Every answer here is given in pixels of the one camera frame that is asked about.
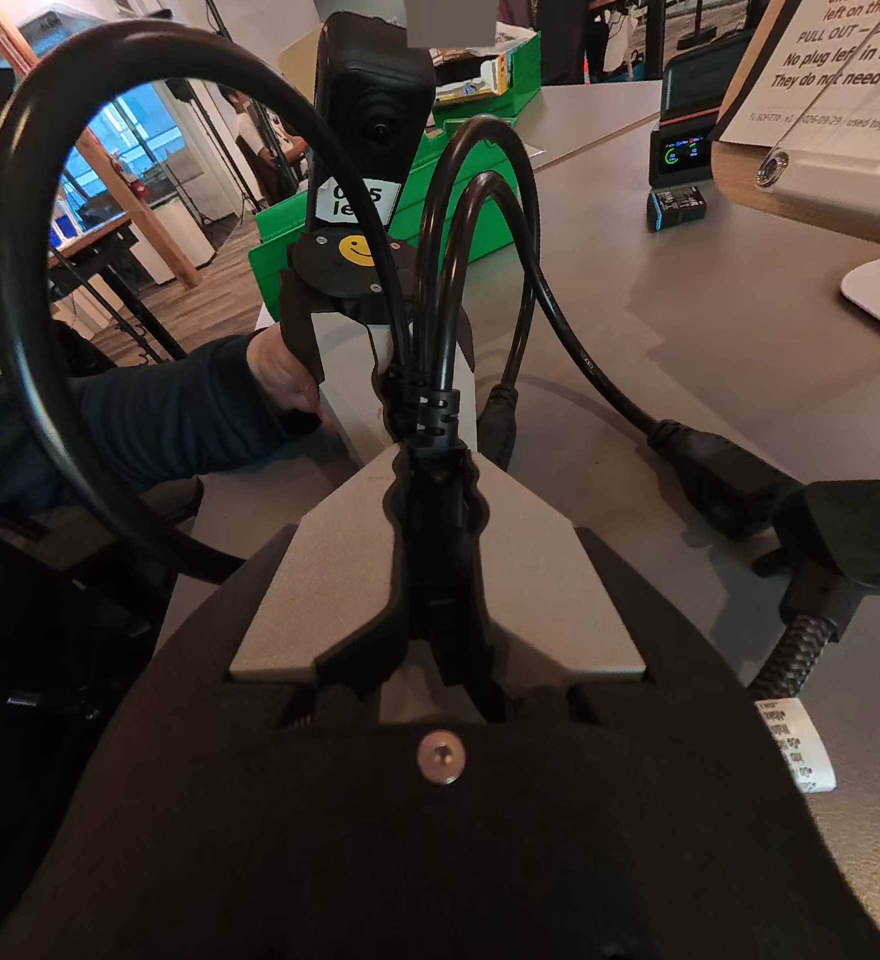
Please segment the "small black battery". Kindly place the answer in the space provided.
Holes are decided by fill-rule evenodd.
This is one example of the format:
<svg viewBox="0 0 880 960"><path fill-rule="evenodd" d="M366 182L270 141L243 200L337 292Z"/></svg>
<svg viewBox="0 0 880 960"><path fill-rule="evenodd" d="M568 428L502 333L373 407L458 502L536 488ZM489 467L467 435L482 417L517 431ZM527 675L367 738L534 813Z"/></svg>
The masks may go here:
<svg viewBox="0 0 880 960"><path fill-rule="evenodd" d="M695 223L707 215L707 201L695 185L652 190L647 198L646 222L650 233Z"/></svg>

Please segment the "clipboard with white printed sheet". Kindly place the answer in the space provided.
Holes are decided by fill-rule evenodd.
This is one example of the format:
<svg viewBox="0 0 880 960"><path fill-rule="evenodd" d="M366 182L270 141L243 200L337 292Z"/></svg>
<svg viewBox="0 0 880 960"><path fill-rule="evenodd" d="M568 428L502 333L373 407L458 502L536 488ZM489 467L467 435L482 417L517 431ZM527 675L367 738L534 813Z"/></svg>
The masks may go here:
<svg viewBox="0 0 880 960"><path fill-rule="evenodd" d="M880 245L880 1L770 2L711 139L727 200Z"/></svg>

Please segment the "person's left hand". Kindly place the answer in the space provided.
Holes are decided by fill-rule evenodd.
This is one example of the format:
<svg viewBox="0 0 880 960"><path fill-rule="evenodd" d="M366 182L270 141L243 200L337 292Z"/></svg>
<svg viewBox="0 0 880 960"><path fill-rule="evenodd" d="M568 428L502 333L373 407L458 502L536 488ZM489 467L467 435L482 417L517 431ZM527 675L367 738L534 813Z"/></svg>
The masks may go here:
<svg viewBox="0 0 880 960"><path fill-rule="evenodd" d="M314 416L330 430L333 420L324 407L319 384L284 341L280 324L256 330L246 360L258 388L278 415Z"/></svg>

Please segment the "white cabinet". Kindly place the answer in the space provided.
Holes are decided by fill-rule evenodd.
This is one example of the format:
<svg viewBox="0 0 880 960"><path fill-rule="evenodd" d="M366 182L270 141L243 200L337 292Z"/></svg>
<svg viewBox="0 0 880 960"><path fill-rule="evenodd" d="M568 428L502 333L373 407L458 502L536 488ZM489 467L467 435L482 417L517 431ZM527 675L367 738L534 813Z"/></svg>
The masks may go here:
<svg viewBox="0 0 880 960"><path fill-rule="evenodd" d="M194 268L205 267L214 258L214 246L210 244L181 198L170 198L154 207L153 212ZM131 256L158 285L175 280L174 273L139 227L135 224L131 224L131 227L136 238L134 246L130 248Z"/></svg>

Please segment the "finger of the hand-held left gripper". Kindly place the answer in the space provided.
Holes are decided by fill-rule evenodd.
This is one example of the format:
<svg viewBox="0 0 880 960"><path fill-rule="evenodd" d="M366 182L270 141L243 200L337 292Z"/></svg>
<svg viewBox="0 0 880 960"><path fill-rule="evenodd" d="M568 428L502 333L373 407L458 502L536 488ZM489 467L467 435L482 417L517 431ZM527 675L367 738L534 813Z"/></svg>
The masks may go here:
<svg viewBox="0 0 880 960"><path fill-rule="evenodd" d="M471 341L468 334L455 333L448 358L446 391L455 401L456 437L470 453L478 451L478 411L476 406L476 385L472 366L470 366Z"/></svg>
<svg viewBox="0 0 880 960"><path fill-rule="evenodd" d="M367 326L342 313L313 313L324 378L319 393L326 414L349 452L365 467L393 440L386 421L381 379L394 358L388 325Z"/></svg>

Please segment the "colourful small carton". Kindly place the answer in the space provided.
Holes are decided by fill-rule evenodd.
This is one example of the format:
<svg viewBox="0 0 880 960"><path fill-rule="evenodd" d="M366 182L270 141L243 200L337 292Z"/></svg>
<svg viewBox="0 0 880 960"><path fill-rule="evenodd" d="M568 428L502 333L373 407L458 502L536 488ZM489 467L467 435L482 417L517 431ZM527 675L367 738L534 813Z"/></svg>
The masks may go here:
<svg viewBox="0 0 880 960"><path fill-rule="evenodd" d="M497 98L505 95L512 86L514 50L507 49L496 55L482 58L476 96Z"/></svg>

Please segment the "dark background table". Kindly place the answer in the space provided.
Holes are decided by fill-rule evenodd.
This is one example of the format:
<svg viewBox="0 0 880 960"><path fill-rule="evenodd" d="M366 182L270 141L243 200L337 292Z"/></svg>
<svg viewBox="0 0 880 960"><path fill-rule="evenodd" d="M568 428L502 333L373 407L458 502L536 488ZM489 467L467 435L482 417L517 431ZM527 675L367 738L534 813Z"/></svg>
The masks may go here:
<svg viewBox="0 0 880 960"><path fill-rule="evenodd" d="M178 361L186 350L145 305L119 270L127 263L136 238L132 219L122 214L96 228L50 245L48 285L53 305L84 291L101 312L137 346L141 358L156 363Z"/></svg>

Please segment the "green plastic box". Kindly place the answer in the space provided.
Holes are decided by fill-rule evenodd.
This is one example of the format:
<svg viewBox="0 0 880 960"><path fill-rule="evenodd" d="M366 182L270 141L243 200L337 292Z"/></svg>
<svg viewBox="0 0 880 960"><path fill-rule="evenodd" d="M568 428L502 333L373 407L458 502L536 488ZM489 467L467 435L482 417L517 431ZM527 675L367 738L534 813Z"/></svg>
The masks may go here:
<svg viewBox="0 0 880 960"><path fill-rule="evenodd" d="M508 55L510 86L505 93L442 111L437 130L426 130L423 133L411 173L398 196L395 215L387 229L392 238L405 241L412 247L418 246L429 182L449 141L449 135L460 123L476 114L493 114L513 122L539 92L541 46L540 35L532 32L524 44ZM444 241L458 198L468 181L485 170L494 170L502 174L512 187L518 186L517 176L500 148L487 141L473 147L457 176L448 203L443 229ZM304 232L306 203L307 194L303 192L268 208L255 218L261 242L249 251L249 261L264 304L275 320L278 319L279 271L287 266L287 248Z"/></svg>

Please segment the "person's left forearm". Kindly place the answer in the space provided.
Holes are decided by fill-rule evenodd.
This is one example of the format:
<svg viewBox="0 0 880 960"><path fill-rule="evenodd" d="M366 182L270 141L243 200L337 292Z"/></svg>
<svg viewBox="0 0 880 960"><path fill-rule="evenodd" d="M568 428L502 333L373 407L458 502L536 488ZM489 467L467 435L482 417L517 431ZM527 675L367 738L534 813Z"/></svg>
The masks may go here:
<svg viewBox="0 0 880 960"><path fill-rule="evenodd" d="M320 424L281 416L246 360L254 332L208 342L185 359L119 367L70 382L107 465L134 489L239 470ZM79 503L32 435L0 375L0 510L36 515Z"/></svg>

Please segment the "black power station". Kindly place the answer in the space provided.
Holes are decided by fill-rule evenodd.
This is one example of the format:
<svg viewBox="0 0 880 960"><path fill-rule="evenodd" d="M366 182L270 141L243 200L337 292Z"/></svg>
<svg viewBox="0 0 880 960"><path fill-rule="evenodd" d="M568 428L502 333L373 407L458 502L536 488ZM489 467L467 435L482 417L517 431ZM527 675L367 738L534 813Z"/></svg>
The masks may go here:
<svg viewBox="0 0 880 960"><path fill-rule="evenodd" d="M652 188L711 178L710 133L753 35L754 30L732 31L665 66L659 123L650 135Z"/></svg>

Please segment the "wooden post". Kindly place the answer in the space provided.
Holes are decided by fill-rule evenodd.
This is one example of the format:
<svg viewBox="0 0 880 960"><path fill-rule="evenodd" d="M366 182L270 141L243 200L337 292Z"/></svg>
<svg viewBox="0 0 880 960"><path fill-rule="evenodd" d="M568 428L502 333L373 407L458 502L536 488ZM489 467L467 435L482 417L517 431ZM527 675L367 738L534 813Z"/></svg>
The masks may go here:
<svg viewBox="0 0 880 960"><path fill-rule="evenodd" d="M40 62L40 55L27 42L13 20L3 12L1 6L0 53L21 79L28 77ZM80 134L76 148L106 186L110 196L141 229L174 277L188 290L197 288L202 281L198 269L145 200L127 183L111 154L89 127Z"/></svg>

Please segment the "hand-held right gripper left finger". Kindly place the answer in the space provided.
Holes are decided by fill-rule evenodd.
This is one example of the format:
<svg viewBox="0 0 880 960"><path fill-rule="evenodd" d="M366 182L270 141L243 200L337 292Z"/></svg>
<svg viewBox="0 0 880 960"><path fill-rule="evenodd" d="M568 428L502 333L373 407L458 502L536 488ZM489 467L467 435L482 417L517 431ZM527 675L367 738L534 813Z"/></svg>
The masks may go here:
<svg viewBox="0 0 880 960"><path fill-rule="evenodd" d="M306 513L230 664L238 683L377 690L401 663L395 443Z"/></svg>

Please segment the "black cable splitter block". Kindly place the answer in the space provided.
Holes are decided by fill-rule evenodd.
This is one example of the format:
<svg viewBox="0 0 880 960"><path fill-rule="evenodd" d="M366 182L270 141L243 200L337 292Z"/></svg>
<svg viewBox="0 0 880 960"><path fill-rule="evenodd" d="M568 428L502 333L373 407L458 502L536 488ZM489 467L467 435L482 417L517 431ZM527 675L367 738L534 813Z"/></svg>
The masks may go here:
<svg viewBox="0 0 880 960"><path fill-rule="evenodd" d="M460 392L423 384L404 438L401 532L413 640L426 642L445 684L464 678L477 655L470 522L470 465L459 436Z"/></svg>

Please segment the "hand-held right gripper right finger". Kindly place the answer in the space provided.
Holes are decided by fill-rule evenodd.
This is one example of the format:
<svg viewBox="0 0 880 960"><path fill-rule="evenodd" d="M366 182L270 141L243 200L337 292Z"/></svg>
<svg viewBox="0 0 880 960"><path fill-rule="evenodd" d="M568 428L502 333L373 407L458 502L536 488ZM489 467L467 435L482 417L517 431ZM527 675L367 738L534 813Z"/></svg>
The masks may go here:
<svg viewBox="0 0 880 960"><path fill-rule="evenodd" d="M638 682L644 659L572 522L482 454L470 458L487 509L478 556L494 681L514 700Z"/></svg>

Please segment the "black office chair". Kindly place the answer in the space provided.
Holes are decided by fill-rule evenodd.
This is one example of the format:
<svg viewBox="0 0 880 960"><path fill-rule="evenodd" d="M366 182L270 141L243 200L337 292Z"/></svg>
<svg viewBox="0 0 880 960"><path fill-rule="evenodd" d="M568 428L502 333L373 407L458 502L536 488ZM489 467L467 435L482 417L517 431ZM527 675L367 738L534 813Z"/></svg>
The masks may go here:
<svg viewBox="0 0 880 960"><path fill-rule="evenodd" d="M166 525L189 532L204 494L203 481L193 477L159 484L139 498ZM112 570L150 574L157 568L84 507L32 516L0 511L0 540L84 584L88 583L86 574L98 577Z"/></svg>

